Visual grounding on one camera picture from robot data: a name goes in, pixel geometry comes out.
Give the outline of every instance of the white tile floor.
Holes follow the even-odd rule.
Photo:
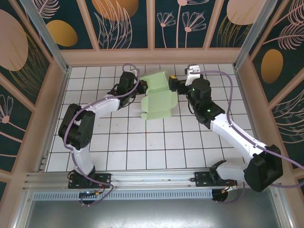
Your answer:
[[[185,79],[187,65],[138,66],[141,73],[167,69],[178,79]],[[232,65],[204,64],[201,70],[222,70],[233,80],[231,118],[252,134],[244,102]],[[70,152],[63,147],[58,129],[67,107],[91,103],[102,98],[118,82],[121,66],[74,67],[66,88],[46,171],[70,171],[74,168]],[[225,76],[207,74],[212,99],[228,108],[230,88]],[[144,170],[210,167],[219,160],[242,161],[240,154],[222,137],[198,123],[189,112],[184,95],[173,108],[172,117],[144,121],[138,96],[130,106],[95,120],[90,144],[91,159],[98,171]]]

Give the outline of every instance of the floral illustration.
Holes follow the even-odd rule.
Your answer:
[[[187,47],[187,36],[189,32],[206,29],[204,13],[192,13],[189,18],[189,12],[182,14],[182,22],[186,31],[185,48]]]
[[[96,0],[96,9],[103,15],[94,13],[99,23],[98,43],[102,49],[121,49],[130,47],[132,24],[129,13],[118,2]]]
[[[285,143],[304,141],[304,90],[295,98],[277,104],[273,115]]]
[[[51,19],[59,9],[58,0],[33,0],[42,18]]]
[[[166,27],[166,26],[171,26],[171,25],[175,25],[176,24],[176,20],[173,20],[174,17],[172,15],[172,12],[171,13],[158,13],[157,14],[157,19],[161,25],[161,29],[162,29],[162,38],[163,38],[163,43],[165,45],[165,48],[167,48],[167,45],[166,45],[166,41],[165,41],[165,34],[164,34],[164,31],[163,31],[163,28]]]
[[[177,0],[179,4],[179,12],[177,15],[177,27],[176,27],[176,48],[179,48],[179,22],[181,15],[181,7],[186,5],[199,5],[209,2],[209,0]]]
[[[281,49],[296,50],[304,41],[304,1],[294,0],[289,8],[289,12],[278,20],[275,25],[285,18],[288,18],[290,24],[285,26],[279,37],[268,40],[264,44],[277,40]]]
[[[13,123],[10,122],[10,118],[9,117],[10,117],[10,114],[11,114],[12,109],[13,109],[13,104],[14,104],[13,98],[11,98],[10,96],[8,96],[7,99],[5,100],[4,95],[2,95],[2,94],[0,95],[0,126],[1,126],[1,124],[10,124],[13,127],[15,127],[17,129],[25,132],[24,129],[22,129],[22,128],[14,125]],[[7,137],[7,138],[9,138],[9,139],[15,140],[15,141],[17,141],[19,143],[22,142],[22,140],[17,139],[17,138],[15,138],[13,136],[10,136],[8,134],[5,134],[3,132],[0,132],[0,134],[3,135],[3,136],[5,136],[5,137]]]

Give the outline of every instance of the metal plate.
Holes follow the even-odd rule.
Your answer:
[[[74,174],[70,174],[70,179],[73,179]],[[110,173],[97,173],[95,175],[95,180],[102,182],[102,183],[111,183],[111,174]],[[80,184],[77,184],[76,182],[69,182],[68,188],[69,189],[99,189],[99,184],[92,183],[92,185],[89,184],[90,182],[84,181]],[[105,189],[110,188],[108,185],[104,185]]]
[[[217,183],[214,183],[212,178],[209,176],[209,172],[195,172],[194,177],[196,187],[225,187],[230,185],[227,180],[220,180]],[[236,180],[232,180],[232,182],[236,185],[238,184]]]

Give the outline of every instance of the flower drawing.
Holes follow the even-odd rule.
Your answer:
[[[14,104],[14,99],[12,97],[8,96],[7,99],[5,99],[4,95],[2,95],[2,94],[0,95],[0,127],[1,127],[1,124],[10,124],[13,127],[25,132],[24,129],[22,129],[10,122],[10,115],[11,115],[11,112],[13,109],[13,104]],[[22,142],[22,140],[17,139],[11,135],[5,134],[4,132],[0,131],[0,134],[9,139],[15,140],[19,143]]]
[[[187,36],[189,32],[200,31],[206,29],[206,23],[204,23],[204,12],[203,13],[192,13],[189,17],[189,12],[182,14],[182,22],[186,31],[185,48],[187,47]]]
[[[0,95],[0,123],[7,124],[10,122],[10,114],[13,108],[14,100],[8,96],[7,101],[5,101],[4,95]]]
[[[176,20],[174,20],[172,12],[171,13],[164,13],[164,14],[158,13],[157,14],[157,19],[158,19],[158,21],[159,21],[159,23],[161,25],[163,43],[165,45],[165,48],[167,48],[166,41],[165,41],[165,34],[164,34],[164,31],[163,31],[163,28],[167,27],[167,26],[175,25],[176,24]]]
[[[296,50],[304,41],[304,1],[293,0],[289,12],[276,22],[274,26],[279,24],[283,19],[288,18],[289,25],[286,25],[279,37],[268,40],[263,43],[267,44],[277,40],[281,49]]]
[[[177,0],[179,4],[179,12],[177,15],[177,26],[176,26],[176,48],[179,48],[179,22],[180,22],[180,14],[181,7],[187,5],[199,5],[209,2],[209,0]]]

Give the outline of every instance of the dark teal wall panel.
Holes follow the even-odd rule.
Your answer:
[[[8,25],[1,28],[1,50],[7,53],[1,53],[0,73],[35,104],[49,61],[8,0],[0,3],[0,17],[6,18]]]
[[[11,172],[32,112],[0,85],[0,169]]]
[[[85,2],[101,49],[148,48],[146,0],[93,1]]]
[[[276,2],[276,5],[275,5],[274,10],[273,10],[272,13],[270,14],[270,16],[269,16],[269,18],[268,18],[266,24],[264,25],[262,31],[260,32],[260,34],[259,34],[259,36],[257,37],[256,41],[254,42],[252,48],[250,49],[249,55],[251,55],[252,52],[255,50],[255,48],[256,48],[258,42],[260,41],[261,36],[265,33],[265,30],[267,29],[269,23],[271,22],[272,18],[273,18],[274,15],[276,14],[276,11],[277,11],[277,9],[279,8],[279,6],[281,5],[282,1],[283,1],[283,0],[278,0],[278,1]]]
[[[214,4],[213,0],[196,0],[182,6],[176,0],[156,0],[155,47],[177,48],[178,43],[179,48],[202,48]]]
[[[289,158],[304,165],[304,81],[276,105],[272,113]]]
[[[3,193],[4,193],[4,190],[5,190],[5,187],[6,187],[6,183],[0,181],[0,202],[1,202],[1,199],[2,199],[2,196],[3,196]]]
[[[304,67],[304,5],[294,11],[297,2],[290,0],[253,60],[268,101]]]

